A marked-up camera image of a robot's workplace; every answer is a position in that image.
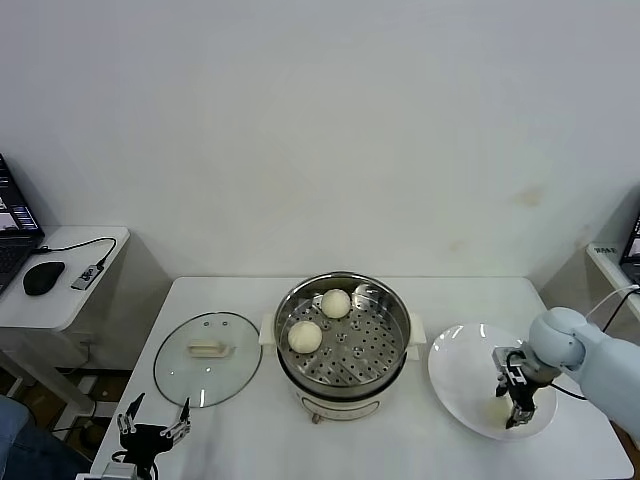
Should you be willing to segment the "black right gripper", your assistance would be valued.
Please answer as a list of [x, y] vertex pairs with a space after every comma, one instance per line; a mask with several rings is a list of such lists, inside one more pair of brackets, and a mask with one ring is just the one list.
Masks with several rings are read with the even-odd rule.
[[497, 398], [503, 397], [507, 391], [513, 402], [513, 406], [505, 423], [506, 429], [511, 429], [520, 425], [525, 425], [531, 421], [534, 415], [533, 410], [523, 408], [534, 408], [534, 394], [537, 391], [536, 384], [529, 380], [521, 369], [523, 357], [507, 357], [504, 367], [504, 375], [498, 376], [498, 385], [495, 389]]

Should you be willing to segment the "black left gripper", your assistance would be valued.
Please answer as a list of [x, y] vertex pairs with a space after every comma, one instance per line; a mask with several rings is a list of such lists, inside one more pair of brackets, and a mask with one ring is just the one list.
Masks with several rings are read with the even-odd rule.
[[187, 397], [178, 415], [178, 420], [170, 427], [138, 424], [135, 417], [143, 402], [141, 393], [126, 409], [117, 416], [120, 433], [120, 445], [125, 454], [123, 461], [135, 465], [152, 465], [156, 457], [168, 452], [173, 441], [181, 441], [191, 429], [190, 398]]

